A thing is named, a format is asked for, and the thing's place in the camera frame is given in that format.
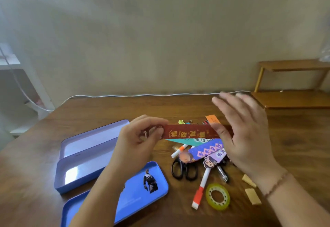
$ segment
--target cable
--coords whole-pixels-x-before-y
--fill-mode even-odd
[[[7,57],[5,56],[4,52],[2,51],[2,48],[0,46],[0,52],[1,54],[4,56],[6,63],[8,64],[9,68],[10,68],[10,72],[13,74],[15,82],[17,83],[19,89],[22,91],[23,95],[31,102],[33,103],[35,106],[39,107],[42,110],[48,111],[48,112],[52,112],[53,110],[48,110],[45,109],[43,107],[40,107],[38,104],[36,104],[34,101],[32,101],[27,94],[24,92],[24,90],[22,89],[21,84],[19,83],[17,76],[13,70],[13,68],[11,67],[11,65],[9,64]],[[237,93],[237,92],[247,92],[247,93],[251,93],[250,91],[232,91],[232,92],[228,92],[228,93]],[[100,97],[137,97],[137,96],[180,96],[180,95],[193,95],[193,96],[203,96],[203,95],[218,95],[219,93],[207,93],[207,94],[193,94],[193,93],[179,93],[179,94],[170,94],[170,95],[156,95],[156,94],[141,94],[141,95],[133,95],[133,96],[119,96],[119,95],[104,95],[104,96],[88,96],[88,95],[74,95],[74,96],[70,96],[69,98],[67,98],[62,104],[64,104],[67,100],[73,98],[73,97],[90,97],[90,98],[100,98]]]
[[[39,107],[40,109],[45,110],[45,111],[48,111],[48,112],[52,112],[53,110],[48,110],[48,109],[45,109],[45,108],[43,108],[43,107],[40,107],[38,104],[36,104],[34,101],[32,101],[32,100],[27,96],[27,94],[26,94],[26,93],[24,92],[24,90],[22,89],[22,86],[21,86],[21,84],[19,83],[19,81],[18,81],[18,79],[17,79],[17,76],[16,76],[16,74],[15,74],[15,72],[14,72],[12,66],[9,64],[9,62],[8,62],[8,60],[7,60],[7,57],[5,56],[4,52],[2,51],[1,46],[0,46],[0,52],[1,52],[1,54],[3,55],[3,57],[5,58],[5,61],[6,61],[6,63],[7,63],[8,66],[9,66],[10,72],[13,74],[14,79],[15,79],[15,82],[17,83],[19,89],[22,91],[23,95],[24,95],[24,96],[25,96],[25,97],[26,97],[31,103],[33,103],[35,106]]]
[[[232,91],[227,93],[237,93],[237,92],[247,92],[251,93],[251,91]],[[68,99],[66,99],[62,104],[64,104],[67,100],[83,96],[83,97],[90,97],[90,98],[99,98],[99,97],[136,97],[136,96],[180,96],[180,95],[194,95],[194,96],[203,96],[203,95],[218,95],[219,93],[207,93],[207,94],[192,94],[192,93],[179,93],[179,94],[170,94],[170,95],[155,95],[155,94],[141,94],[141,95],[133,95],[133,96],[119,96],[119,95],[104,95],[104,96],[88,96],[88,95],[74,95],[70,96]]]

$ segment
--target beige eraser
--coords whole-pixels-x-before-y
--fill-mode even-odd
[[[251,185],[251,186],[254,187],[254,188],[257,187],[257,185],[256,185],[255,183],[253,183],[252,180],[251,180],[246,174],[244,174],[242,180],[243,180],[245,183]]]
[[[248,195],[252,205],[261,204],[261,201],[254,189],[245,189],[245,193]]]

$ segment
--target hand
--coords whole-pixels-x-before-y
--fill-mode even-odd
[[[222,139],[228,157],[255,183],[272,173],[280,174],[281,167],[272,153],[265,110],[249,95],[221,92],[219,96],[222,99],[213,97],[212,102],[232,126],[234,137],[223,125],[211,125]]]
[[[124,126],[106,169],[114,172],[116,178],[125,183],[149,161],[154,146],[164,133],[162,126],[167,124],[166,119],[143,115]],[[145,135],[144,131],[153,127],[155,130],[143,141],[141,136]]]

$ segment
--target tape roll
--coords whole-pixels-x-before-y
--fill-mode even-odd
[[[213,191],[218,191],[223,195],[223,201],[222,202],[217,202],[216,200],[213,199],[212,197],[212,192]],[[230,203],[230,196],[228,191],[226,190],[225,187],[218,183],[211,183],[208,185],[206,188],[206,200],[209,205],[211,205],[214,209],[216,210],[225,210],[229,203]]]

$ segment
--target bracelet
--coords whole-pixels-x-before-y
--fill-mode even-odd
[[[267,199],[280,185],[283,184],[284,179],[289,175],[289,172],[286,171],[281,178],[274,184],[274,186],[271,188],[271,190],[265,194],[265,198]]]

